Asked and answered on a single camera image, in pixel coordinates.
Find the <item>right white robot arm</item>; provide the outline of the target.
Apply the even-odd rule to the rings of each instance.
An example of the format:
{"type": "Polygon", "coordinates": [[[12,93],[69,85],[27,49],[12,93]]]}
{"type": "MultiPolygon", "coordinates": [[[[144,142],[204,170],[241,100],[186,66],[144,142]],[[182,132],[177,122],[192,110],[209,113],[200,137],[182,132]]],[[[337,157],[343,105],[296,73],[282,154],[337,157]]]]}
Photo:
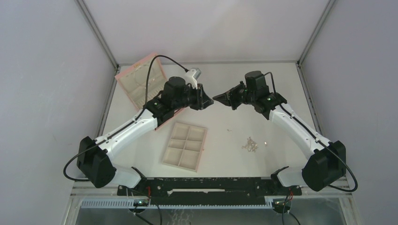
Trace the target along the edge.
{"type": "Polygon", "coordinates": [[[269,88],[262,72],[247,73],[244,81],[213,100],[233,110],[242,104],[253,106],[257,113],[281,128],[306,157],[304,166],[286,166],[271,175],[275,194],[284,195],[292,186],[307,186],[319,192],[346,175],[345,146],[309,127],[275,88],[269,88]]]}

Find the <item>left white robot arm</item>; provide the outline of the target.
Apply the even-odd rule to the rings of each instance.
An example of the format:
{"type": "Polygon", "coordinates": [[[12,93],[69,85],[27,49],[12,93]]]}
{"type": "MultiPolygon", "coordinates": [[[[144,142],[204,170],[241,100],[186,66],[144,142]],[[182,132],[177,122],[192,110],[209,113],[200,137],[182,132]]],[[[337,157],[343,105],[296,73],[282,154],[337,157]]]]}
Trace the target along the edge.
{"type": "Polygon", "coordinates": [[[171,77],[163,90],[133,118],[106,135],[81,140],[77,167],[96,188],[114,183],[142,195],[147,188],[143,175],[133,167],[114,163],[116,156],[133,141],[171,119],[176,111],[186,107],[204,110],[213,103],[201,83],[194,88],[181,77],[171,77]]]}

